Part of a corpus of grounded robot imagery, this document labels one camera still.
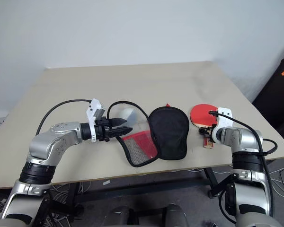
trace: white wall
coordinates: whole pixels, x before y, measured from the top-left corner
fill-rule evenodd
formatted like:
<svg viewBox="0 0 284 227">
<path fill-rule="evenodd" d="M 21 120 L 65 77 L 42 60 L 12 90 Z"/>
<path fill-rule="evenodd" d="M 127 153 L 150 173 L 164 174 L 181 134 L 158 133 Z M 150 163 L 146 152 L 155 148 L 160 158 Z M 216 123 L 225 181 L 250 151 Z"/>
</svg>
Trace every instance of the white wall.
<svg viewBox="0 0 284 227">
<path fill-rule="evenodd" d="M 283 56 L 284 0 L 0 0 L 0 110 L 46 67 L 204 60 L 253 100 Z"/>
</svg>

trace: beige tabletop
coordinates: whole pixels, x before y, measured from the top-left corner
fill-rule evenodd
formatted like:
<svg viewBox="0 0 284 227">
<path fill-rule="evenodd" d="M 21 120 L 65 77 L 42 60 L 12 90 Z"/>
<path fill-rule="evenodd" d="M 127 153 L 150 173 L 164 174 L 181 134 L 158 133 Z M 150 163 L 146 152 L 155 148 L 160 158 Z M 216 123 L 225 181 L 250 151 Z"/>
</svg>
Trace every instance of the beige tabletop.
<svg viewBox="0 0 284 227">
<path fill-rule="evenodd" d="M 233 117 L 273 139 L 279 149 L 268 159 L 284 157 L 284 140 L 239 89 L 212 62 L 101 66 L 46 70 L 0 127 L 0 188 L 11 187 L 24 166 L 30 141 L 44 114 L 59 102 L 97 98 L 108 108 L 128 100 L 147 114 L 169 103 L 189 116 L 194 105 L 206 103 L 232 110 Z M 52 112 L 41 132 L 59 122 L 87 122 L 87 103 L 70 103 Z M 271 148 L 264 143 L 264 150 Z M 158 159 L 135 168 L 126 160 L 116 139 L 69 148 L 56 168 L 53 183 L 75 182 L 145 173 L 166 172 L 231 163 L 231 149 L 214 145 L 204 149 L 202 136 L 190 123 L 187 156 L 182 160 Z"/>
</svg>

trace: black bag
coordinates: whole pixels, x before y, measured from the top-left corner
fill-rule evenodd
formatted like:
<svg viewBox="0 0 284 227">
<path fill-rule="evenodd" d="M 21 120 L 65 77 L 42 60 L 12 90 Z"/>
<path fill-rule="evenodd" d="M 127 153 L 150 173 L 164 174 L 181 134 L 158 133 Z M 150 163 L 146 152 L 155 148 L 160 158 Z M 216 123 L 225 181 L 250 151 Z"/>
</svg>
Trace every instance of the black bag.
<svg viewBox="0 0 284 227">
<path fill-rule="evenodd" d="M 177 108 L 163 106 L 149 116 L 151 131 L 159 151 L 159 158 L 178 160 L 186 156 L 189 120 Z"/>
</svg>

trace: ping pong paddle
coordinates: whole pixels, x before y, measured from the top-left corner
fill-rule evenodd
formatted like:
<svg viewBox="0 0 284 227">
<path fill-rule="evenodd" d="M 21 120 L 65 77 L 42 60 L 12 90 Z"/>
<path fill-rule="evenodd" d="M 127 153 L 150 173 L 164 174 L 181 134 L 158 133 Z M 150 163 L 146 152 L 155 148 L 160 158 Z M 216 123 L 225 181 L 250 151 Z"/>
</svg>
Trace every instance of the ping pong paddle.
<svg viewBox="0 0 284 227">
<path fill-rule="evenodd" d="M 211 127 L 216 124 L 216 118 L 208 113 L 210 110 L 216 111 L 217 107 L 209 104 L 195 105 L 190 112 L 191 123 L 198 128 Z"/>
</svg>

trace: robotic arm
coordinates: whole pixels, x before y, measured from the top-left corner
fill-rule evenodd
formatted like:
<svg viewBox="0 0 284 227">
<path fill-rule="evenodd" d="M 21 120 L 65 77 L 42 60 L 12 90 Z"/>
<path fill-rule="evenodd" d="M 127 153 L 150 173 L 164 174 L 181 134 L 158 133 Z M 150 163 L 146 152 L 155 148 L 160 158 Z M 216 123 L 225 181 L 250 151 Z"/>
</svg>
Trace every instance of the robotic arm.
<svg viewBox="0 0 284 227">
<path fill-rule="evenodd" d="M 232 117 L 230 109 L 218 108 L 216 113 Z M 212 197 L 221 192 L 219 205 L 226 215 L 221 206 L 225 193 L 225 210 L 235 217 L 237 227 L 282 227 L 269 216 L 269 191 L 255 135 L 248 129 L 233 127 L 232 120 L 226 117 L 216 117 L 217 125 L 213 129 L 200 129 L 199 132 L 208 133 L 215 143 L 231 147 L 233 169 L 230 176 L 209 191 L 209 195 Z M 256 133 L 262 143 L 261 132 Z"/>
<path fill-rule="evenodd" d="M 3 209 L 0 226 L 42 226 L 50 207 L 46 194 L 66 149 L 83 140 L 109 141 L 111 137 L 125 135 L 132 130 L 130 127 L 116 127 L 126 120 L 106 119 L 102 117 L 104 111 L 101 103 L 93 99 L 87 110 L 88 123 L 59 123 L 33 138 L 20 178 L 16 180 Z"/>
</svg>

